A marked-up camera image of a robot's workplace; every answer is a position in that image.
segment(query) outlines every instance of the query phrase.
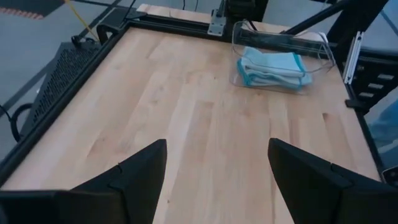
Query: floor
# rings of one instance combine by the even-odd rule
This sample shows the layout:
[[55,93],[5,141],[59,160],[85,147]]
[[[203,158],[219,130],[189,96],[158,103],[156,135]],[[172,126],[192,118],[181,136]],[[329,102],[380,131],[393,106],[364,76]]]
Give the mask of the floor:
[[[93,1],[111,4],[114,0]],[[219,2],[220,0],[199,0],[197,11],[210,13],[212,9],[218,7]],[[119,5],[128,6],[130,3],[131,0],[121,0]],[[135,6],[141,3],[177,9],[183,7],[183,0],[137,0]],[[194,0],[187,0],[185,10],[193,11],[195,3]],[[87,23],[106,9],[105,6],[82,2],[73,2],[73,5]],[[270,24],[294,26],[323,7],[322,3],[309,0],[269,0],[263,21]],[[392,27],[398,26],[398,16],[394,14],[397,10],[398,0],[390,0],[384,9],[384,15],[379,15],[366,32],[364,46],[378,50],[398,51],[398,33],[396,34]],[[328,32],[337,16],[313,26],[310,30]],[[9,108],[9,113],[13,113],[23,103],[34,101],[43,80],[36,74],[53,58],[61,42],[69,41],[71,36],[79,34],[83,29],[83,25],[65,4],[42,20],[0,13],[0,43],[2,43],[0,45],[2,58],[0,60],[0,104]],[[26,85],[29,80],[31,80],[31,85]],[[26,90],[22,94],[18,93],[21,88]],[[367,119],[375,119],[377,114],[397,95],[398,91],[395,91],[388,97],[391,100],[381,101],[373,108]],[[19,119],[20,126],[24,118],[21,116]],[[0,117],[0,160],[15,145],[8,120],[6,116],[2,116]]]

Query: wood grain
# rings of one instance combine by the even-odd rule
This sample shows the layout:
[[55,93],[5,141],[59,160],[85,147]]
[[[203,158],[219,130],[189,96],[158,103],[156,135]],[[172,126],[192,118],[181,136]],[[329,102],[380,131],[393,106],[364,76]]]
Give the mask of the wood grain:
[[292,223],[271,137],[378,178],[337,68],[300,96],[233,86],[233,63],[226,43],[128,30],[2,189],[70,189],[159,138],[168,161],[154,223]]

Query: folded towel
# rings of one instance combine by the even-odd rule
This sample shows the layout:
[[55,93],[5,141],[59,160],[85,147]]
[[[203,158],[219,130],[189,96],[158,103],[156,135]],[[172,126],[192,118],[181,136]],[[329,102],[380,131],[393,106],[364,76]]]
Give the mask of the folded towel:
[[245,47],[237,68],[246,86],[280,85],[299,90],[312,83],[301,56],[295,53],[262,53]]

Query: yellow wire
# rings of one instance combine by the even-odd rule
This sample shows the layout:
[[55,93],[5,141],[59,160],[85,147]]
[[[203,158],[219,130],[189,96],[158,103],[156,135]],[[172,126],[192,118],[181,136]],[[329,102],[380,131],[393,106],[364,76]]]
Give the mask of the yellow wire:
[[69,5],[70,9],[75,13],[76,17],[80,20],[80,22],[86,27],[86,29],[88,30],[88,32],[90,32],[94,38],[97,41],[100,41],[99,38],[97,37],[96,34],[94,34],[94,32],[90,29],[90,27],[87,25],[87,23],[84,21],[84,19],[82,19],[79,15],[79,13],[77,13],[76,9],[73,7],[72,3],[70,2],[70,0],[65,0],[65,2]]

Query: transparent plastic bin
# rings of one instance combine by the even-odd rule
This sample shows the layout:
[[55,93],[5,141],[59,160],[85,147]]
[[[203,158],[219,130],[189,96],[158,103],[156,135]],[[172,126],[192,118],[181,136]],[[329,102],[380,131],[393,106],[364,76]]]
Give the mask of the transparent plastic bin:
[[[300,74],[299,77],[297,77],[299,83],[302,83],[301,80],[303,80],[302,78],[305,75],[311,76],[312,82],[308,85],[299,85],[294,88],[291,86],[275,84],[266,84],[267,86],[245,84],[242,75],[238,72],[237,64],[239,59],[245,57],[243,56],[245,47],[254,47],[263,53],[292,52],[299,55],[298,59],[300,59],[304,65],[301,67],[302,70],[291,70],[282,67],[268,67],[263,64],[256,64],[250,59],[249,61],[256,66],[266,68],[267,70],[278,71],[282,73],[297,72]],[[248,88],[260,88],[300,95],[306,95],[311,91],[314,85],[322,82],[328,71],[330,71],[330,69],[336,64],[333,54],[329,48],[326,36],[322,33],[304,32],[294,36],[261,32],[254,30],[248,21],[237,22],[234,25],[232,38],[232,59],[233,67],[229,76],[229,80],[232,84]]]

